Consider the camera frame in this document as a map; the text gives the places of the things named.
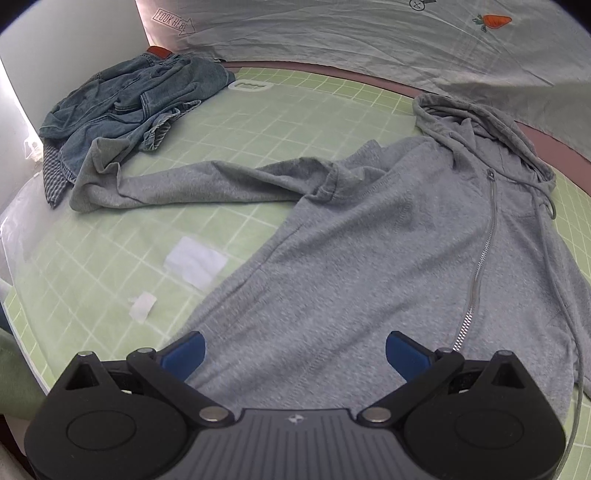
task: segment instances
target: metal screw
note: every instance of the metal screw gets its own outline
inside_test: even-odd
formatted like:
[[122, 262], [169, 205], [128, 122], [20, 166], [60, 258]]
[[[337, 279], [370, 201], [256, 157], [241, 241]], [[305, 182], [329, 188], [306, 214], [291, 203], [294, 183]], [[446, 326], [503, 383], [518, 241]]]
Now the metal screw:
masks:
[[199, 416], [205, 421], [219, 422], [225, 419], [230, 412], [224, 407], [205, 407], [199, 412]]
[[390, 411], [383, 407], [366, 408], [361, 415], [371, 423], [384, 423], [392, 417]]

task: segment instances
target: carrot print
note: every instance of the carrot print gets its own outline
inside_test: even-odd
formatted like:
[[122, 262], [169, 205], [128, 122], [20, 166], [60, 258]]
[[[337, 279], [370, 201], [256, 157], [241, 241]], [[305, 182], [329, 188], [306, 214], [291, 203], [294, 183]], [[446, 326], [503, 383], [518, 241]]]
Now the carrot print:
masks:
[[476, 25], [482, 25], [481, 30], [483, 32], [486, 31], [486, 28], [491, 28], [493, 30], [497, 28], [501, 28], [507, 23], [510, 23], [513, 19], [511, 17], [506, 17], [504, 15], [478, 15], [477, 18], [472, 18], [472, 21]]

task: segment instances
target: paper scrap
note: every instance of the paper scrap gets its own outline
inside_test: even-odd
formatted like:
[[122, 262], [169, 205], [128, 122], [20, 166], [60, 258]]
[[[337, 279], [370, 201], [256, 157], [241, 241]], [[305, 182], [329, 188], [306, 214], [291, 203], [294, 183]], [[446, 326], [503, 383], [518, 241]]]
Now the paper scrap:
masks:
[[184, 236], [166, 257], [164, 266], [205, 291], [227, 262], [228, 259], [220, 252]]
[[154, 303], [156, 303], [156, 297], [146, 291], [143, 292], [137, 299], [135, 299], [134, 304], [129, 309], [129, 316], [136, 322], [145, 322]]

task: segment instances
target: blue gripper pad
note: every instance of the blue gripper pad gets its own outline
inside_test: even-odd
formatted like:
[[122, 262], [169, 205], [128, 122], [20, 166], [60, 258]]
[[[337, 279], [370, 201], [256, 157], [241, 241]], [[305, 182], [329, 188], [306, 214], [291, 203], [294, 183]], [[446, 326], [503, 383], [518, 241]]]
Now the blue gripper pad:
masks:
[[433, 364], [434, 354], [403, 333], [392, 332], [386, 340], [386, 359], [409, 382]]
[[205, 360], [205, 338], [191, 332], [159, 352], [160, 366], [185, 381]]

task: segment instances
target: white wall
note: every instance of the white wall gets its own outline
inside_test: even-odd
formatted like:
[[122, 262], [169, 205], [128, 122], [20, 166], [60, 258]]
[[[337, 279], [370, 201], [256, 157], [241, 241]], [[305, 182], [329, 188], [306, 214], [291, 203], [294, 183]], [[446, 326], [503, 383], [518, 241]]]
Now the white wall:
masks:
[[40, 0], [0, 35], [0, 59], [36, 130], [91, 75], [147, 47], [134, 0]]
[[36, 167], [31, 150], [25, 149], [27, 141], [31, 144], [39, 139], [20, 108], [0, 61], [0, 220], [1, 212]]

